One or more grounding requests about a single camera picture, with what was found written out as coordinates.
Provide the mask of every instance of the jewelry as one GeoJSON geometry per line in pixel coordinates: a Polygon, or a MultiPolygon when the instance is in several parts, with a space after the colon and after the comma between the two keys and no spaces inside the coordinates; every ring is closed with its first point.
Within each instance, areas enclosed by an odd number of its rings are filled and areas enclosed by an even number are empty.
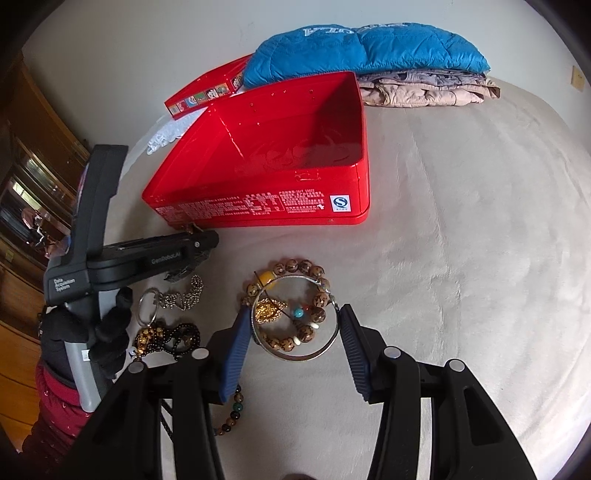
{"type": "MultiPolygon", "coordinates": [[[[324,310],[324,307],[329,303],[333,305],[335,311],[338,314],[339,307],[335,302],[335,298],[330,294],[330,283],[323,277],[324,269],[319,265],[314,265],[310,260],[302,260],[298,262],[297,260],[291,259],[285,264],[276,264],[272,271],[266,271],[261,275],[255,273],[255,275],[258,281],[256,283],[251,283],[247,287],[247,296],[242,298],[242,304],[252,306],[251,326],[255,342],[261,345],[269,353],[278,356],[283,360],[289,361],[310,360],[327,351],[338,335],[338,322],[329,341],[314,353],[304,356],[292,356],[280,352],[280,350],[283,350],[284,352],[291,352],[296,346],[311,341],[315,336],[314,330],[318,329],[319,323],[324,322],[326,319],[326,311],[324,310]],[[312,300],[312,305],[296,307],[293,310],[293,315],[286,313],[284,308],[278,304],[278,300],[272,299],[267,294],[268,288],[272,288],[275,283],[286,278],[303,278],[316,285],[318,289],[318,293],[312,300]],[[267,306],[270,303],[276,307],[277,310],[280,310],[281,313],[284,313],[291,319],[297,330],[296,335],[278,339],[259,330],[259,327],[256,324],[260,325],[261,323],[264,323],[259,321],[259,318],[257,317],[259,305],[263,304],[267,306]],[[310,323],[304,323],[301,321],[306,314],[308,314],[310,317],[310,323]]],[[[280,315],[273,317],[274,319],[270,321],[277,320],[279,316],[280,315]]]]}
{"type": "Polygon", "coordinates": [[[281,300],[264,298],[256,304],[255,318],[257,323],[271,323],[281,316],[281,311],[287,308],[287,303],[281,300]]]}
{"type": "MultiPolygon", "coordinates": [[[[226,418],[226,423],[223,423],[221,427],[214,427],[213,428],[213,435],[216,437],[221,437],[232,431],[232,427],[236,426],[236,423],[240,419],[240,412],[244,410],[244,405],[242,402],[244,401],[244,395],[242,395],[242,387],[240,384],[236,386],[236,391],[234,392],[234,404],[232,405],[232,411],[230,412],[230,416],[226,418]]],[[[162,401],[162,407],[168,412],[170,416],[173,415],[173,408],[169,405],[166,400],[162,401]]],[[[164,419],[162,412],[160,413],[160,423],[164,427],[164,430],[168,434],[168,438],[172,441],[173,439],[173,431],[171,430],[170,426],[164,419]]]]}
{"type": "Polygon", "coordinates": [[[200,343],[199,329],[195,324],[180,323],[176,327],[168,327],[163,320],[156,320],[154,325],[140,329],[135,336],[134,361],[149,353],[161,351],[170,353],[178,361],[183,355],[198,348],[200,343]],[[178,348],[181,342],[184,342],[184,349],[178,348]]]}
{"type": "MultiPolygon", "coordinates": [[[[310,274],[313,271],[314,275],[318,278],[321,278],[324,274],[324,268],[318,265],[314,266],[310,260],[302,260],[301,262],[289,260],[287,265],[288,267],[282,263],[278,263],[273,267],[272,271],[267,270],[261,274],[254,272],[256,276],[256,282],[247,286],[247,295],[246,297],[243,297],[242,304],[250,304],[250,298],[256,295],[264,285],[267,285],[270,281],[274,280],[278,276],[284,275],[287,271],[293,270],[294,266],[296,266],[296,271],[299,270],[302,273],[305,272],[305,274],[310,274]]],[[[260,299],[254,307],[254,317],[256,322],[259,325],[263,323],[274,322],[279,319],[283,313],[293,322],[297,333],[294,336],[277,339],[274,337],[269,337],[263,332],[263,340],[266,341],[273,350],[281,349],[284,352],[291,352],[296,346],[301,345],[302,343],[308,343],[314,338],[314,330],[318,329],[318,323],[324,321],[326,318],[326,312],[324,312],[322,307],[326,306],[328,299],[328,295],[321,291],[314,297],[314,306],[297,307],[293,311],[293,316],[291,316],[285,312],[285,308],[287,307],[286,302],[273,299],[267,294],[267,292],[265,292],[265,297],[260,299]],[[302,319],[306,312],[312,313],[312,309],[315,310],[311,323],[306,324],[301,320],[298,320],[302,319]]]]}
{"type": "Polygon", "coordinates": [[[163,309],[171,309],[173,307],[182,311],[192,309],[201,299],[202,291],[203,280],[201,280],[199,275],[193,275],[191,277],[191,288],[187,293],[160,293],[158,296],[158,304],[163,309]]]}
{"type": "Polygon", "coordinates": [[[230,416],[226,418],[226,423],[223,423],[221,427],[213,428],[213,434],[216,437],[221,437],[229,433],[232,430],[232,427],[236,425],[236,422],[240,419],[240,412],[244,409],[244,405],[242,402],[244,401],[244,395],[241,393],[242,387],[240,384],[236,387],[236,391],[234,392],[234,404],[232,405],[232,411],[230,412],[230,416]]]}
{"type": "Polygon", "coordinates": [[[139,298],[136,321],[138,322],[140,327],[147,328],[150,325],[152,325],[152,323],[154,323],[154,321],[156,320],[159,308],[171,309],[173,307],[176,307],[182,311],[192,309],[201,299],[202,291],[203,280],[201,279],[201,277],[199,277],[199,275],[193,275],[191,277],[191,287],[189,288],[189,291],[185,294],[180,294],[179,292],[162,293],[159,291],[159,289],[155,287],[148,288],[144,291],[144,293],[142,293],[142,296],[139,298]],[[145,322],[141,319],[139,313],[141,311],[141,307],[146,296],[149,294],[154,295],[152,304],[156,305],[156,308],[150,316],[150,321],[145,322]]]}

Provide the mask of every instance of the blue gripper pad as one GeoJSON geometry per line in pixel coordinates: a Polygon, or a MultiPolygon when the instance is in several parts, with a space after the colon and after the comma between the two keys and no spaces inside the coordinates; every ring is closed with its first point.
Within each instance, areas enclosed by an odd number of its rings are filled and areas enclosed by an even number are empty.
{"type": "Polygon", "coordinates": [[[244,357],[246,357],[246,351],[248,350],[248,343],[251,340],[250,325],[250,307],[243,306],[238,312],[238,316],[232,327],[232,330],[236,329],[235,335],[222,367],[218,393],[223,403],[226,403],[236,391],[238,379],[242,372],[242,365],[244,364],[244,357]]]}
{"type": "Polygon", "coordinates": [[[369,360],[363,351],[357,329],[361,330],[351,305],[343,305],[339,311],[340,337],[345,347],[345,354],[349,362],[349,368],[353,375],[355,388],[365,401],[369,401],[372,390],[370,379],[369,360]]]}

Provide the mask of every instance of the metal chain necklace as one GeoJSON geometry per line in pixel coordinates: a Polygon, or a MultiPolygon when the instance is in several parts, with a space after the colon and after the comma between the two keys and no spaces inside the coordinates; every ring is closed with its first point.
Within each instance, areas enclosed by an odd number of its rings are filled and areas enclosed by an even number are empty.
{"type": "Polygon", "coordinates": [[[175,307],[182,311],[192,309],[201,299],[202,291],[203,280],[201,280],[199,275],[193,275],[191,277],[191,288],[187,293],[159,293],[158,305],[163,309],[172,309],[175,307]]]}

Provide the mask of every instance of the white wall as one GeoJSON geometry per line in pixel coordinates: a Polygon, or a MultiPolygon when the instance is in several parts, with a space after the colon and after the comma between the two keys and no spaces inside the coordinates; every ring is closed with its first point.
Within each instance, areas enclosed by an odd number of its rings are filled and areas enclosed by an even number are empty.
{"type": "Polygon", "coordinates": [[[570,86],[574,58],[523,0],[66,0],[24,55],[78,136],[133,145],[170,95],[275,33],[314,23],[405,21],[466,37],[492,76],[548,102],[591,151],[591,88],[570,86]]]}

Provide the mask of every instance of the folded clothing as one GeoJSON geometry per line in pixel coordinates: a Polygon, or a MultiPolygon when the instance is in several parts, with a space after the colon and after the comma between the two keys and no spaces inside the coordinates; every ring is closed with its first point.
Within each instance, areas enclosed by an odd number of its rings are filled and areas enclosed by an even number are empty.
{"type": "Polygon", "coordinates": [[[387,71],[361,75],[358,82],[363,102],[371,106],[462,106],[501,97],[486,75],[457,70],[387,71]]]}
{"type": "Polygon", "coordinates": [[[473,44],[432,25],[311,25],[265,40],[246,65],[244,86],[343,70],[367,74],[425,68],[490,70],[473,44]]]}

